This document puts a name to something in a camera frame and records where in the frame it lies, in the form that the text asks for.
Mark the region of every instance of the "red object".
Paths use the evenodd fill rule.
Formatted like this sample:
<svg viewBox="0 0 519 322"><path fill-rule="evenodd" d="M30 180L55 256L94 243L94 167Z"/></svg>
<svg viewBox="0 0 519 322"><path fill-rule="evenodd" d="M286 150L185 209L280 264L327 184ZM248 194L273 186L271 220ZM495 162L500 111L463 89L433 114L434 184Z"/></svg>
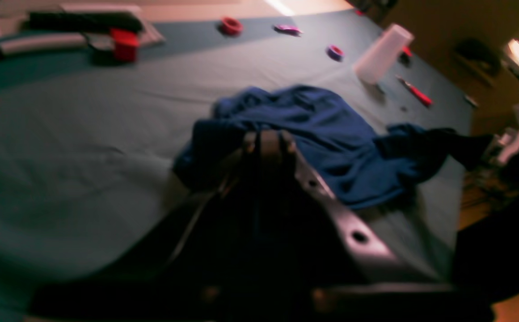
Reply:
<svg viewBox="0 0 519 322"><path fill-rule="evenodd" d="M335 51L335 53L337 53L337 54L339 54L339 55L344 55L343 51L342 51L341 49L339 49L339 47L337 47L337 46L333 46L333 45L331 45L331 49L332 49L333 51Z"/></svg>
<svg viewBox="0 0 519 322"><path fill-rule="evenodd" d="M408 57L412 57L412 53L408 47L404 47L404 49L402 49L402 51L404 51L404 53L406 55L408 55Z"/></svg>
<svg viewBox="0 0 519 322"><path fill-rule="evenodd" d="M237 19L230 17L222 18L222 32L228 35L239 35L243 31L243 25Z"/></svg>
<svg viewBox="0 0 519 322"><path fill-rule="evenodd" d="M410 90L410 92L412 93L412 95L414 95L416 98L418 98L418 100L426 107L429 107L431 104L432 104L432 100L426 96L425 94L423 94L420 90L418 90L417 88L415 88L414 86L410 86L408 88L408 90Z"/></svg>
<svg viewBox="0 0 519 322"><path fill-rule="evenodd" d="M119 61L136 61L139 47L138 36L132 31L111 28L110 36L114 42L114 58Z"/></svg>
<svg viewBox="0 0 519 322"><path fill-rule="evenodd" d="M414 85L412 85L411 83L405 81L400 76L396 76L396 78L398 79L398 81L400 81L402 83L402 85L404 85L404 87L406 87L406 89L408 89L410 91L410 93L412 93L412 95L414 95L414 97L418 98L418 100L424 106L429 107L432 104L432 100L428 96L423 94L420 90L415 88Z"/></svg>

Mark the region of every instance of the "gray tablecloth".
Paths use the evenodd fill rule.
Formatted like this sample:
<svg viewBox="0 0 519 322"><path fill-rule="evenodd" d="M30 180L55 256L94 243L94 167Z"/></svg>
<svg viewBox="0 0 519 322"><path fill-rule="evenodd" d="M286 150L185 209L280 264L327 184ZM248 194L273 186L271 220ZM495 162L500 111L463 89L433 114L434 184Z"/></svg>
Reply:
<svg viewBox="0 0 519 322"><path fill-rule="evenodd" d="M164 218L184 191L170 173L192 124L219 97L254 85L303 83L342 95L378 132L389 123L468 133L463 93L418 57L366 88L353 62L380 28L352 11L243 20L239 38L216 22L159 24L168 42L139 62L98 66L89 51L0 62L0 321L18 318L38 285L73 279L114 261ZM295 24L302 37L273 24ZM346 54L338 63L328 45ZM434 104L427 109L402 75ZM451 267L462 168L448 160L421 185L413 209L361 212L401 258L443 280Z"/></svg>

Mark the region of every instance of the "blue towel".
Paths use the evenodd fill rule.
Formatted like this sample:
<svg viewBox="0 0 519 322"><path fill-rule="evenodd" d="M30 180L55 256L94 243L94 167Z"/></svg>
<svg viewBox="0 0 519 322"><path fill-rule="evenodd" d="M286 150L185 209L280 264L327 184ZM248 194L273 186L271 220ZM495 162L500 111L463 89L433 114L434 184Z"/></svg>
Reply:
<svg viewBox="0 0 519 322"><path fill-rule="evenodd" d="M212 119L194 125L192 142L174 171L194 189L214 163L241 146L248 131L287 130L297 147L353 210L396 198L437 173L447 151L429 131L411 124L389 126L378 136L339 95L297 85L268 93L257 87L222 98Z"/></svg>

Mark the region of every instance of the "bolt hole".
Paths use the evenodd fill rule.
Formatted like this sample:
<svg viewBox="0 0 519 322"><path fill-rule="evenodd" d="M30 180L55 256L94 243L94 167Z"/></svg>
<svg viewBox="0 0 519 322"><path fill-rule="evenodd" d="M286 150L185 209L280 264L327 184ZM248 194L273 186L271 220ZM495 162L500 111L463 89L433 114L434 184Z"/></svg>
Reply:
<svg viewBox="0 0 519 322"><path fill-rule="evenodd" d="M362 232L354 232L353 238L360 243L366 243L368 241L368 238Z"/></svg>

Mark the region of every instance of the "wall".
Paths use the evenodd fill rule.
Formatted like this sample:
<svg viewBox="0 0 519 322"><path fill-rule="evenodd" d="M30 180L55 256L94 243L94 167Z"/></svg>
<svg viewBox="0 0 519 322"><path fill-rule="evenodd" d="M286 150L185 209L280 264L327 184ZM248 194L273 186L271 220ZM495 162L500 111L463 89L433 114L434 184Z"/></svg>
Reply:
<svg viewBox="0 0 519 322"><path fill-rule="evenodd" d="M490 88L457 63L451 50L474 37L496 52L519 32L519 0L400 0L381 26L392 22L415 35L412 51L478 101L473 134L515 125L511 105L519 102L519 82L502 70Z"/></svg>

